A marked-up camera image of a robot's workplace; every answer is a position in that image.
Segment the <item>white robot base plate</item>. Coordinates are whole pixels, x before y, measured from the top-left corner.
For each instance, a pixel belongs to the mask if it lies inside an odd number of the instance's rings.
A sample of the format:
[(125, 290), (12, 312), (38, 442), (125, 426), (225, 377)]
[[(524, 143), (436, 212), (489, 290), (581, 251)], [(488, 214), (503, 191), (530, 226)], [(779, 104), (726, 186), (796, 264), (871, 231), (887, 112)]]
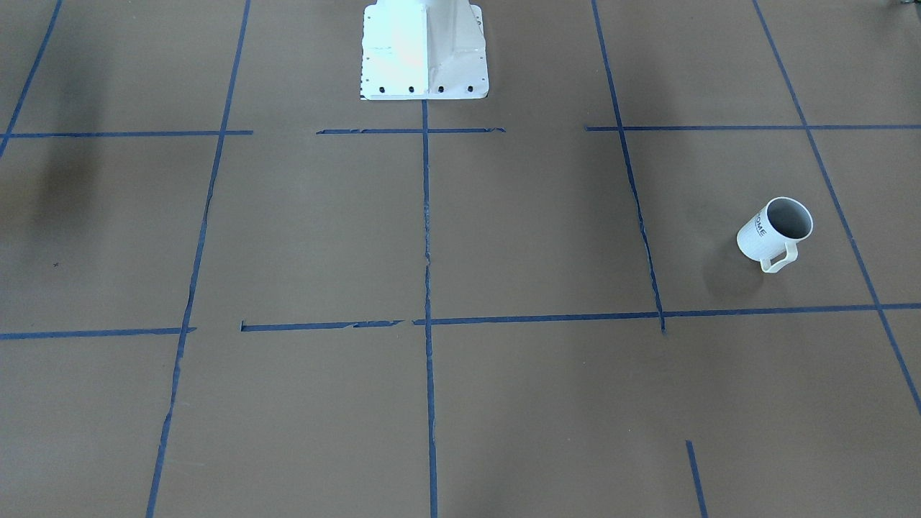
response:
[[(486, 35), (483, 11), (477, 4), (473, 9)], [(490, 89), (486, 50), (487, 46), (479, 53), (461, 53), (440, 68), (412, 72), (382, 57), (372, 56), (362, 46), (360, 99), (484, 99)]]

